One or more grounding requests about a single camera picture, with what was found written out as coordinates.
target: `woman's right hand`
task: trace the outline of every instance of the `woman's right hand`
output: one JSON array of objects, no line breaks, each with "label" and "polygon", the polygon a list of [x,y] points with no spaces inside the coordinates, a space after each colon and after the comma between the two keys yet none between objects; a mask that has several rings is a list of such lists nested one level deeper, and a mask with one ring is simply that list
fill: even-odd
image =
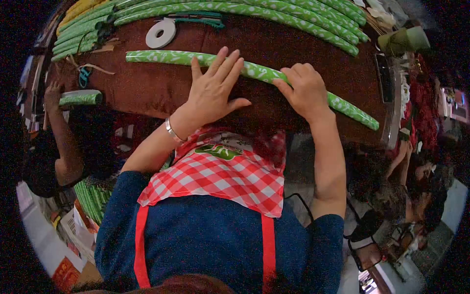
[{"label": "woman's right hand", "polygon": [[292,87],[282,79],[274,79],[273,84],[310,125],[333,113],[328,106],[325,83],[311,64],[295,64],[292,68],[282,68],[281,72]]}]

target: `finger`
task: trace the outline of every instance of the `finger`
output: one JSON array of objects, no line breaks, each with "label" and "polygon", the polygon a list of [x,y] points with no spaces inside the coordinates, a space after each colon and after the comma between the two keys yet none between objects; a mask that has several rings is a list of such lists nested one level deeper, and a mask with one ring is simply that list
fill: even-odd
[{"label": "finger", "polygon": [[304,66],[311,72],[316,72],[316,70],[313,68],[313,65],[307,63],[307,64],[304,64]]},{"label": "finger", "polygon": [[241,58],[241,57],[236,61],[236,63],[232,67],[232,70],[228,73],[227,77],[225,78],[225,80],[223,82],[223,84],[226,87],[230,87],[230,89],[233,88],[233,86],[235,85],[236,81],[238,80],[238,77],[240,76],[240,73],[243,69],[243,62],[244,62],[244,59]]},{"label": "finger", "polygon": [[309,70],[303,64],[294,64],[292,69],[298,73],[299,76],[303,77],[308,74]]},{"label": "finger", "polygon": [[199,61],[196,57],[191,59],[191,71],[193,73],[193,81],[202,77],[203,73],[201,72],[201,67],[199,66]]},{"label": "finger", "polygon": [[227,56],[227,53],[228,53],[228,48],[226,46],[222,47],[222,49],[217,53],[217,57],[209,66],[209,69],[206,71],[205,74],[208,75],[209,77],[214,76],[214,74],[219,69],[220,65],[224,62],[225,57]]},{"label": "finger", "polygon": [[248,99],[245,99],[245,98],[234,99],[227,104],[227,109],[229,110],[228,113],[231,113],[234,110],[240,109],[245,106],[250,106],[250,105],[251,105],[251,102]]},{"label": "finger", "polygon": [[294,90],[286,83],[283,79],[274,79],[273,85],[275,85],[279,91],[290,100],[290,97],[294,94]]},{"label": "finger", "polygon": [[294,85],[293,83],[295,83],[300,78],[298,73],[292,68],[287,68],[287,67],[281,68],[281,72],[286,75],[287,80],[289,81],[291,85]]},{"label": "finger", "polygon": [[240,56],[240,50],[237,49],[234,52],[232,52],[230,56],[224,60],[222,65],[219,67],[219,69],[215,73],[214,77],[220,82],[225,80],[228,73],[233,69],[233,66],[237,62],[239,56]]}]

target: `bangle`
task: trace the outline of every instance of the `bangle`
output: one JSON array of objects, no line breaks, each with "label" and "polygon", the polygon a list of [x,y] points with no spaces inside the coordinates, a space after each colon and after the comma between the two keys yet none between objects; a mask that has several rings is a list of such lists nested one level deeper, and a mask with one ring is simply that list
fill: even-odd
[{"label": "bangle", "polygon": [[168,131],[168,133],[170,134],[170,136],[178,143],[183,143],[183,142],[186,142],[188,141],[188,139],[186,140],[181,140],[180,137],[178,137],[178,135],[175,134],[175,132],[173,131],[172,129],[172,126],[170,126],[170,118],[167,118],[165,119],[165,127],[166,127],[166,130]]}]

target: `green paper roll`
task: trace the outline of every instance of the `green paper roll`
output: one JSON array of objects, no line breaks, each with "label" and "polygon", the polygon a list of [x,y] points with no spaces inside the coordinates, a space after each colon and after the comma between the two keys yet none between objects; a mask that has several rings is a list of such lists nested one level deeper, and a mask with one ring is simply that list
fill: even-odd
[{"label": "green paper roll", "polygon": [[68,23],[64,24],[59,28],[59,33],[65,33],[65,31],[73,25],[83,24],[95,18],[112,15],[115,9],[115,1],[108,1],[100,5],[98,8],[88,11],[82,15],[79,15],[69,21]]},{"label": "green paper roll", "polygon": [[[91,51],[91,50],[96,50],[98,48],[97,45],[95,45],[95,43],[91,43],[91,44],[84,44],[84,45],[80,45],[80,52],[86,52],[86,51]],[[74,47],[70,50],[67,50],[67,51],[63,51],[57,55],[55,55],[54,57],[52,57],[51,61],[57,61],[57,60],[60,60],[64,57],[66,57],[67,55],[74,55],[77,53],[77,50],[78,50],[78,45],[77,47]]]},{"label": "green paper roll", "polygon": [[[93,38],[93,39],[90,39],[90,40],[82,41],[82,43],[80,44],[80,47],[97,43],[97,41],[98,41],[98,37]],[[62,53],[62,52],[68,51],[68,50],[70,50],[70,49],[74,49],[74,48],[76,48],[76,47],[78,47],[78,43],[70,44],[69,46],[59,48],[58,50],[56,50],[56,51],[54,52],[54,54],[55,54],[55,55],[59,55],[59,54]]]},{"label": "green paper roll", "polygon": [[[323,29],[333,33],[334,35],[343,38],[344,40],[348,41],[349,43],[356,45],[359,43],[359,38],[348,29],[338,25],[335,22],[330,21],[329,19],[316,14],[310,10],[304,9],[302,7],[289,4],[287,2],[279,1],[279,0],[217,0],[217,2],[229,2],[229,3],[239,3],[239,4],[247,4],[256,7],[262,7],[267,9],[272,9],[275,11],[283,12],[285,14],[296,16],[300,19],[306,20],[310,23],[313,23]],[[116,13],[116,18],[120,18],[126,16],[128,14],[142,11],[149,8],[155,8],[163,5],[174,4],[174,3],[188,3],[187,0],[149,0],[142,3],[138,3],[127,7],[126,9],[120,10]]]},{"label": "green paper roll", "polygon": [[112,5],[113,2],[106,2],[106,5],[103,5],[104,7],[100,7],[98,9],[94,9],[93,11],[90,11],[87,13],[87,15],[83,15],[81,17],[76,17],[69,21],[66,25],[61,27],[59,29],[60,35],[61,34],[67,34],[77,26],[84,24],[86,22],[89,22],[91,20],[97,19],[101,16],[107,16],[107,15],[113,15],[114,14],[114,9],[115,6]]},{"label": "green paper roll", "polygon": [[77,37],[79,35],[83,35],[87,32],[92,32],[94,30],[99,30],[103,27],[103,24],[109,23],[114,20],[114,16],[107,15],[107,16],[101,16],[99,18],[95,18],[93,20],[90,20],[84,24],[81,24],[77,27],[72,27],[72,29],[67,32],[67,34],[60,34],[59,38],[57,41],[54,43],[54,45],[59,45],[61,43],[64,43],[67,40],[70,40],[74,37]]},{"label": "green paper roll", "polygon": [[349,17],[345,16],[341,12],[335,9],[328,9],[329,7],[325,4],[319,2],[318,0],[310,0],[310,1],[297,1],[297,0],[285,0],[286,2],[298,5],[302,8],[308,9],[313,11],[317,14],[320,14],[327,19],[340,24],[345,28],[352,28],[353,26],[359,27],[357,22],[353,21]]},{"label": "green paper roll", "polygon": [[352,3],[351,1],[349,1],[349,0],[340,0],[340,2],[343,3],[344,5],[346,5],[347,7],[349,7],[350,9],[352,9],[353,11],[355,11],[360,16],[366,17],[366,13],[364,12],[364,10],[362,10],[362,8],[360,8],[356,4]]},{"label": "green paper roll", "polygon": [[[193,57],[198,59],[200,66],[209,67],[216,56],[212,54],[186,51],[140,50],[127,52],[125,60],[127,62],[156,62],[165,64],[191,65],[191,59]],[[273,83],[274,79],[282,79],[288,82],[287,77],[282,72],[247,61],[244,62],[242,75],[270,84]],[[370,115],[330,92],[328,92],[328,104],[331,108],[349,116],[352,119],[357,120],[374,131],[379,129],[379,123]]]},{"label": "green paper roll", "polygon": [[337,11],[334,8],[328,7],[323,3],[320,3],[317,0],[310,1],[297,1],[297,0],[285,0],[286,2],[298,5],[304,9],[310,10],[316,14],[319,14],[330,21],[339,24],[340,26],[346,28],[354,35],[356,35],[362,42],[368,42],[369,37],[364,34],[360,29],[357,22],[353,21],[349,17],[345,16],[341,12]]},{"label": "green paper roll", "polygon": [[339,0],[318,0],[324,5],[330,6],[331,8],[336,9],[345,16],[357,22],[360,26],[366,24],[366,19],[359,15],[357,12],[347,7],[344,3],[341,3]]},{"label": "green paper roll", "polygon": [[69,39],[69,40],[65,41],[64,43],[60,43],[59,45],[52,48],[52,52],[54,52],[54,54],[56,54],[57,51],[59,51],[60,49],[62,49],[64,47],[70,47],[71,45],[77,45],[78,46],[78,43],[80,43],[80,40],[82,41],[82,43],[83,42],[88,43],[88,41],[90,41],[90,40],[96,40],[97,41],[101,34],[102,34],[102,32],[100,32],[100,31],[92,31],[92,32],[89,32],[87,34],[83,34],[83,35],[79,35],[77,37],[73,37],[72,39]]},{"label": "green paper roll", "polygon": [[216,11],[246,16],[262,17],[278,23],[287,24],[289,26],[308,32],[324,41],[333,44],[338,48],[341,48],[352,56],[356,56],[359,53],[359,50],[351,43],[310,22],[271,9],[265,9],[237,3],[189,2],[164,5],[155,8],[145,9],[142,11],[137,11],[129,15],[120,17],[114,22],[114,25],[123,25],[140,19],[183,11]]},{"label": "green paper roll", "polygon": [[116,8],[122,10],[126,7],[132,6],[134,4],[144,2],[145,0],[121,0],[116,2]]},{"label": "green paper roll", "polygon": [[64,105],[96,105],[96,104],[101,103],[101,100],[102,100],[101,93],[75,95],[75,96],[60,98],[59,106],[64,106]]}]

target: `woman's left hand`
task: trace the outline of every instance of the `woman's left hand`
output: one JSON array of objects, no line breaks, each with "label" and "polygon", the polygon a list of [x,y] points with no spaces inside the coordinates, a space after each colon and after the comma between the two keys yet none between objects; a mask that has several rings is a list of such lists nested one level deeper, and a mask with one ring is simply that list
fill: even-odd
[{"label": "woman's left hand", "polygon": [[408,160],[411,158],[412,153],[413,153],[413,144],[410,141],[408,141],[408,149],[407,149]]},{"label": "woman's left hand", "polygon": [[233,51],[226,59],[228,48],[223,47],[205,74],[196,57],[191,60],[193,84],[188,101],[182,106],[188,117],[199,127],[215,122],[232,111],[251,105],[244,98],[228,102],[228,95],[243,68],[240,51]]}]

